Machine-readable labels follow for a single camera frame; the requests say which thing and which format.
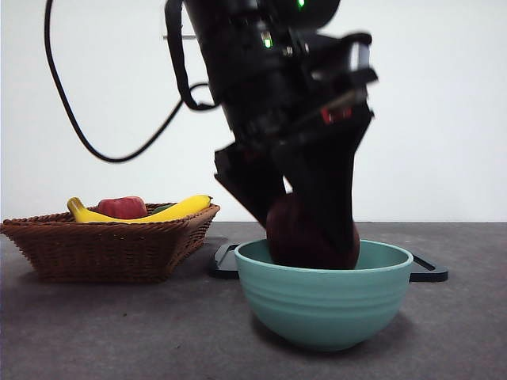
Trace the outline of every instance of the bowl rim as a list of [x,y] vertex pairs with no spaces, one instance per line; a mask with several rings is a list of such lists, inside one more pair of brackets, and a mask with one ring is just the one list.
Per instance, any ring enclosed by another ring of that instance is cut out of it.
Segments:
[[380,267],[380,268],[365,268],[365,269],[317,269],[317,268],[288,267],[288,266],[284,266],[284,265],[265,263],[263,261],[250,259],[249,257],[246,257],[246,256],[242,255],[239,252],[239,250],[241,248],[243,248],[244,246],[260,243],[261,241],[267,241],[267,239],[258,239],[258,240],[253,240],[253,241],[247,241],[247,242],[244,242],[244,243],[238,245],[234,249],[234,255],[236,256],[236,259],[244,260],[244,261],[249,262],[251,264],[260,265],[262,267],[273,268],[273,269],[280,269],[280,270],[290,271],[290,272],[329,273],[329,274],[330,273],[337,273],[337,272],[343,273],[343,274],[387,272],[387,271],[393,271],[393,270],[396,270],[396,269],[404,268],[404,267],[406,267],[408,265],[411,265],[414,262],[414,255],[412,255],[412,253],[410,253],[410,251],[408,251],[407,249],[404,249],[402,247],[398,247],[397,245],[392,245],[392,244],[384,243],[384,242],[381,242],[381,241],[373,241],[373,240],[365,240],[365,239],[360,239],[360,242],[361,243],[372,243],[374,245],[383,245],[385,247],[397,250],[397,251],[399,251],[401,253],[405,253],[406,254],[406,260],[403,261],[400,264],[390,265],[388,267]]

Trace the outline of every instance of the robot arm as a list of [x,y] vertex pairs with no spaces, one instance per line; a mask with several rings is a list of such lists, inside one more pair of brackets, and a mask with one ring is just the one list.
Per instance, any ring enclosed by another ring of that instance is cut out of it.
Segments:
[[[183,0],[166,4],[178,89],[192,109],[181,46]],[[356,149],[372,119],[368,34],[319,35],[339,0],[185,0],[213,99],[235,142],[215,152],[216,179],[263,225],[283,177],[331,245],[353,246]]]

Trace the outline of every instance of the green fruit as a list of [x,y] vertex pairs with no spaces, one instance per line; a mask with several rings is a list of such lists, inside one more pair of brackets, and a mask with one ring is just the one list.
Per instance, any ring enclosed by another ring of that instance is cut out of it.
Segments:
[[157,213],[159,213],[160,211],[164,211],[164,210],[166,210],[166,209],[168,209],[169,207],[172,207],[172,206],[174,206],[174,203],[172,203],[172,204],[166,204],[166,205],[164,205],[164,206],[158,206],[157,208],[155,208],[155,209],[153,210],[153,212],[151,212],[151,214],[152,214],[152,215],[157,214]]

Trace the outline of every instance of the teal bowl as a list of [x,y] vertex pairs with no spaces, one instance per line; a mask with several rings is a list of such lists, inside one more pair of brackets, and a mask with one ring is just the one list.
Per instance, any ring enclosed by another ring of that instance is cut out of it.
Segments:
[[295,345],[340,351],[374,336],[402,304],[414,257],[405,249],[360,242],[351,270],[273,264],[266,240],[234,251],[250,308],[270,330]]

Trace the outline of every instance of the white wall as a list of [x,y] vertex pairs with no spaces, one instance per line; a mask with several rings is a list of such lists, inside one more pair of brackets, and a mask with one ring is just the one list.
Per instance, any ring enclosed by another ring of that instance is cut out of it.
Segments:
[[[55,1],[55,61],[83,131],[104,153],[134,150],[178,99],[162,3]],[[71,196],[91,205],[199,192],[222,206],[217,220],[253,220],[213,178],[213,152],[233,141],[221,111],[181,111],[133,162],[93,158],[51,81],[43,14],[44,0],[2,1],[3,219],[64,211]],[[505,0],[342,1],[326,32],[370,31],[380,77],[356,161],[357,220],[507,221],[506,18]],[[185,46],[190,82],[205,80],[196,42]]]

